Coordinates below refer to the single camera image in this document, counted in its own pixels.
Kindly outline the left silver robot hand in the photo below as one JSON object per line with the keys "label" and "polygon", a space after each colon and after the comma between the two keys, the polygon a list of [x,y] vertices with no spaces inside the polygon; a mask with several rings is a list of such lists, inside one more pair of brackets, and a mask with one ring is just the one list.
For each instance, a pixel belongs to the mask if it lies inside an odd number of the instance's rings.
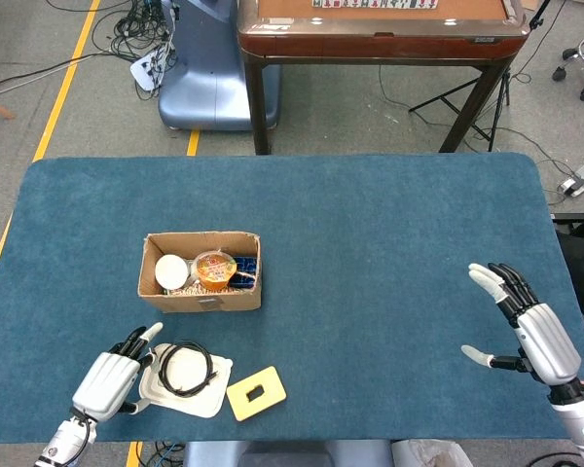
{"label": "left silver robot hand", "polygon": [[127,396],[139,374],[155,362],[156,355],[151,350],[143,357],[141,352],[163,327],[162,322],[156,322],[149,328],[136,328],[110,350],[101,352],[72,397],[74,411],[97,423],[116,413],[144,411],[151,404],[148,398],[130,402]]}

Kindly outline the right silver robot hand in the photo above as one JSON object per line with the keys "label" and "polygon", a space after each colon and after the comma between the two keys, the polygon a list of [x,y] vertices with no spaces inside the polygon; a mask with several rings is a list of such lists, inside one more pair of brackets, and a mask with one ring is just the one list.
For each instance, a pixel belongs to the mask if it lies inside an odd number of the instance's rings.
{"label": "right silver robot hand", "polygon": [[541,302],[523,276],[506,264],[470,264],[469,277],[502,311],[520,345],[517,356],[488,354],[464,344],[473,362],[492,369],[529,373],[548,386],[577,378],[581,357],[556,313]]}

